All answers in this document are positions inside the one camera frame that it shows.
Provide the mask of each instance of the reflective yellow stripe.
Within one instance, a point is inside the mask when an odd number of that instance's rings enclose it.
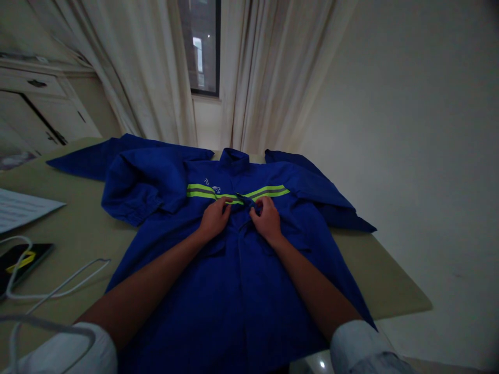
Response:
[[[280,185],[280,186],[265,186],[265,187],[262,187],[259,190],[250,192],[250,193],[248,193],[246,195],[243,195],[243,196],[251,197],[251,196],[256,195],[256,194],[258,194],[260,192],[263,192],[263,191],[282,190],[282,189],[285,189],[285,188],[286,187],[284,187],[283,185]]]
[[[242,201],[239,201],[236,195],[217,195],[210,186],[197,183],[187,185],[187,197],[204,197],[212,198],[214,200],[218,200],[221,197],[228,197],[234,200],[232,202],[229,202],[228,204],[243,204]]]
[[[283,196],[286,195],[290,192],[290,190],[286,189],[285,191],[279,191],[279,192],[264,192],[259,194],[258,196],[250,197],[251,200],[257,201],[259,198],[263,196],[268,196],[268,197],[278,197],[278,196]]]
[[[199,192],[199,191],[187,191],[187,197],[206,197],[216,200],[216,196],[209,193]]]
[[[253,201],[257,201],[259,198],[263,196],[269,197],[278,197],[288,194],[290,191],[284,187],[283,185],[278,186],[265,186],[259,190],[250,192],[243,196],[252,199]],[[228,195],[228,194],[217,194],[210,186],[206,186],[204,184],[193,183],[187,185],[187,197],[204,197],[204,198],[212,198],[217,200],[221,197],[228,197],[233,199],[229,204],[244,204],[236,195]]]
[[[201,190],[207,190],[207,191],[215,192],[215,191],[213,191],[213,189],[210,186],[206,186],[204,184],[199,184],[199,183],[188,184],[187,185],[187,189],[188,190],[191,190],[191,189],[201,189]]]

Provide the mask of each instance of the window frame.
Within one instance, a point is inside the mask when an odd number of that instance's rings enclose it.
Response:
[[[191,88],[192,95],[220,97],[220,19],[221,19],[221,0],[215,0],[215,74],[216,74],[216,90],[206,91],[198,88]]]

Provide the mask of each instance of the hand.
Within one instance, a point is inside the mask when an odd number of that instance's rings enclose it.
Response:
[[[232,202],[232,199],[222,197],[208,205],[204,210],[201,225],[196,232],[205,240],[210,241],[220,234],[225,229],[225,226],[227,226],[227,221],[230,216],[230,205],[226,204],[227,202]]]
[[[272,199],[267,196],[258,199],[256,204],[262,207],[260,216],[258,216],[255,208],[253,207],[249,211],[249,216],[255,224],[256,231],[258,231],[258,233],[263,236],[270,245],[272,245],[284,237],[281,233],[281,219],[279,218],[279,212],[277,211]]]

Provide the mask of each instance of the paper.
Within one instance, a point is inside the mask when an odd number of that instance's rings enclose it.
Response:
[[[34,221],[65,203],[0,189],[0,234]]]

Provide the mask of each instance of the window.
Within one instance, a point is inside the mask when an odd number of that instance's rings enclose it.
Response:
[[[218,97],[220,0],[178,0],[193,94]]]

